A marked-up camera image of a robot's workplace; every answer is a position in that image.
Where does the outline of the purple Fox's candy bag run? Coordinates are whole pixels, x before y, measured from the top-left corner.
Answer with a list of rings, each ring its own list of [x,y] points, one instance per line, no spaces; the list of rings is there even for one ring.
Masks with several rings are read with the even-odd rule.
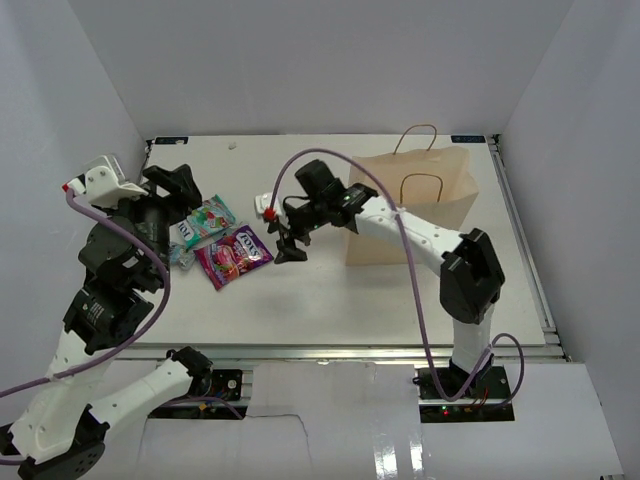
[[[216,291],[274,260],[249,225],[196,249],[195,256]]]

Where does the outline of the green Fox's candy bag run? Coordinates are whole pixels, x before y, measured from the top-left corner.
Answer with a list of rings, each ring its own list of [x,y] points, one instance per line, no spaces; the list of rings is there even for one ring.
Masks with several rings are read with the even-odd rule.
[[[194,248],[204,240],[224,232],[236,224],[236,217],[219,195],[204,200],[177,224],[185,246]]]

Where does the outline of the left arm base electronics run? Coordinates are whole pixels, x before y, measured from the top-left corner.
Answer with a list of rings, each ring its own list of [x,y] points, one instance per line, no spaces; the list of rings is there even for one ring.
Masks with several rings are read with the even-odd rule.
[[[241,369],[214,369],[207,383],[178,400],[153,410],[149,419],[163,420],[242,420],[247,406],[243,400],[244,372]]]

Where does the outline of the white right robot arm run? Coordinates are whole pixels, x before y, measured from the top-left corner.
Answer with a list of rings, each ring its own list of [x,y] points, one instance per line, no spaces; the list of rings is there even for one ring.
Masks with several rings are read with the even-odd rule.
[[[301,167],[295,178],[305,193],[301,205],[271,201],[277,262],[306,260],[303,249],[311,233],[325,225],[403,248],[409,264],[422,263],[440,279],[439,301],[454,327],[453,390],[466,399],[484,391],[491,317],[505,283],[489,236],[480,229],[461,233],[432,224],[393,204],[380,188],[345,186],[321,160]]]

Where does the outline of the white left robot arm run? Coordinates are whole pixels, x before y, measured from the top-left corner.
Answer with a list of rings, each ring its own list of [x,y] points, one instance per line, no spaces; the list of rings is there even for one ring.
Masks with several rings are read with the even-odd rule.
[[[202,203],[187,165],[149,167],[143,177],[129,182],[103,157],[63,187],[69,205],[86,199],[78,212],[95,224],[78,256],[86,276],[47,374],[32,382],[24,413],[1,429],[1,461],[23,479],[78,479],[132,422],[160,407],[214,401],[211,361],[192,347],[169,351],[114,394],[95,395],[111,362],[162,314],[148,295],[171,288],[169,230]]]

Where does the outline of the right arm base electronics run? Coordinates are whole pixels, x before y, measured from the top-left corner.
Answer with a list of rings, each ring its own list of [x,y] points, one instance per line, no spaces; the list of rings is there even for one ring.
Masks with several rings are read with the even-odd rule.
[[[419,394],[419,415],[422,424],[513,422],[515,413],[511,404],[498,407],[511,394],[503,367],[492,367],[455,402],[442,399],[427,368],[416,370],[413,384]]]

